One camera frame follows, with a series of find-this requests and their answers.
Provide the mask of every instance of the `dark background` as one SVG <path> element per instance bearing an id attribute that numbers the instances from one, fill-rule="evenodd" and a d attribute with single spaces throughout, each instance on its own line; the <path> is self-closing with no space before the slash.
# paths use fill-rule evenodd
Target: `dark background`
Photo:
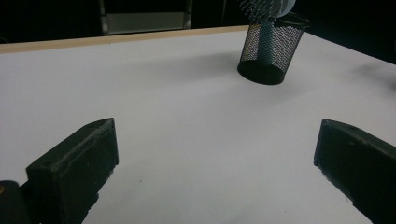
<path id="1" fill-rule="evenodd" d="M 297 0 L 306 31 L 396 64 L 396 13 L 389 0 Z M 107 13 L 183 11 L 183 0 L 106 0 Z M 0 37 L 29 42 L 102 35 L 98 0 L 0 0 Z M 191 28 L 248 24 L 237 0 L 194 0 Z"/>

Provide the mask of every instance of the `pencil cup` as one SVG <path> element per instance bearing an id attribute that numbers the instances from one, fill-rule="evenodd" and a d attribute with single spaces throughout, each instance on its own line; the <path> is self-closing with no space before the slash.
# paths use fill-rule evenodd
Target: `pencil cup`
<path id="1" fill-rule="evenodd" d="M 264 85 L 283 82 L 309 20 L 289 13 L 275 22 L 250 24 L 238 72 Z"/>

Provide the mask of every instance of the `wire mesh basket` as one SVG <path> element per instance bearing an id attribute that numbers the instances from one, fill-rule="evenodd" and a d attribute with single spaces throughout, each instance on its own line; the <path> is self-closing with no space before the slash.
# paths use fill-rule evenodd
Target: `wire mesh basket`
<path id="1" fill-rule="evenodd" d="M 243 77 L 265 85 L 283 82 L 309 20 L 289 13 L 275 22 L 250 24 L 238 65 Z"/>

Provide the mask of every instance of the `white table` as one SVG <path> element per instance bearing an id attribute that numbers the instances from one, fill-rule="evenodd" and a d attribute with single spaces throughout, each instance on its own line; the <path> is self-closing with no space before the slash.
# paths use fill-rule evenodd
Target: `white table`
<path id="1" fill-rule="evenodd" d="M 86 224 L 371 223 L 313 157 L 322 119 L 396 145 L 396 66 L 304 34 L 263 86 L 236 71 L 246 33 L 0 54 L 0 179 L 112 117 L 120 165 Z"/>

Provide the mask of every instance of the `tabletop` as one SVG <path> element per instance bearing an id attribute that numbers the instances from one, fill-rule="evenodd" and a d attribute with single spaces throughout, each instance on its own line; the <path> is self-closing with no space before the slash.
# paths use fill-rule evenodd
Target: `tabletop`
<path id="1" fill-rule="evenodd" d="M 217 31 L 3 47 L 0 179 L 114 118 L 120 165 L 84 223 L 371 223 L 313 158 L 322 119 L 396 145 L 396 66 L 304 34 L 264 86 L 236 71 L 246 28 Z"/>

